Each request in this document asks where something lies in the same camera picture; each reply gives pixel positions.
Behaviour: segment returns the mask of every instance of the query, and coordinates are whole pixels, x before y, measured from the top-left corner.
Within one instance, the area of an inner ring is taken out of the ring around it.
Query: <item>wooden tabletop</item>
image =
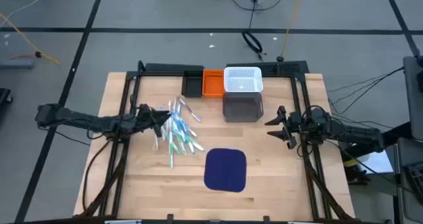
[[[104,90],[99,116],[118,114],[125,73],[110,73]],[[320,74],[307,74],[307,88],[311,104],[329,111],[325,84]],[[262,220],[269,215],[272,221],[312,221],[309,196],[305,180],[303,159],[296,150],[288,150],[280,139],[267,135],[267,131],[282,127],[264,126],[276,117],[279,105],[287,114],[294,111],[289,79],[263,78],[262,91],[264,115],[256,123],[226,123],[222,114],[221,98],[187,98],[185,101],[196,115],[199,123],[182,109],[182,117],[197,133],[197,141],[206,151],[213,148],[230,148],[243,151],[247,157],[247,184],[239,193],[215,191],[204,184],[206,152],[195,155],[175,155],[174,168],[169,168],[168,145],[159,144],[153,150],[153,130],[132,136],[124,185],[120,200],[119,218],[166,219],[221,219]],[[158,108],[166,107],[169,100],[180,95],[182,77],[142,77],[138,102]],[[298,84],[301,109],[304,104]],[[94,140],[87,164],[105,144],[104,139]],[[91,167],[87,184],[87,202],[91,202],[104,184],[109,145]],[[351,197],[342,166],[339,150],[331,144],[321,146],[321,160],[326,184],[332,195],[345,211],[354,216]],[[82,212],[82,183],[75,214]],[[320,193],[315,187],[317,199]],[[110,192],[108,211],[114,191]],[[319,203],[321,217],[323,209]]]

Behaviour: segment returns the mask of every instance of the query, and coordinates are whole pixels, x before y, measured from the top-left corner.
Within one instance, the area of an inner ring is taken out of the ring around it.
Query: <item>yellow cable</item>
[[[285,48],[286,48],[286,43],[288,42],[288,37],[289,37],[289,30],[290,30],[290,28],[291,28],[291,26],[292,26],[292,24],[293,24],[293,22],[294,22],[294,20],[295,20],[295,17],[297,16],[298,9],[299,9],[299,6],[300,6],[300,4],[301,4],[301,1],[302,1],[302,0],[298,0],[298,1],[297,1],[297,4],[295,5],[295,9],[293,10],[293,13],[292,13],[292,15],[291,15],[291,20],[289,21],[288,28],[286,29],[285,40],[284,40],[284,46],[283,46],[283,48],[282,48],[282,52],[281,52],[281,54],[280,54],[281,56],[284,56],[284,53],[285,53]]]
[[[48,54],[41,52],[41,50],[39,50],[30,40],[28,40],[28,38],[11,21],[9,21],[5,17],[5,15],[0,13],[0,17],[2,17],[9,25],[11,25],[13,27],[13,29],[15,29],[15,31],[18,32],[26,40],[26,42],[28,42],[28,44],[30,44],[30,46],[32,46],[32,48],[34,48],[34,50],[36,52],[40,52],[42,57],[45,57],[46,59],[49,59],[52,62],[54,62],[56,65],[59,65],[59,61],[57,59],[49,56]]]

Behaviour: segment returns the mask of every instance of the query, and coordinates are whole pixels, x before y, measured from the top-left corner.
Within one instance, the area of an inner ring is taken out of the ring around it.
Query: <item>white plastic basket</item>
[[[262,71],[258,67],[226,67],[223,81],[226,92],[261,92]]]

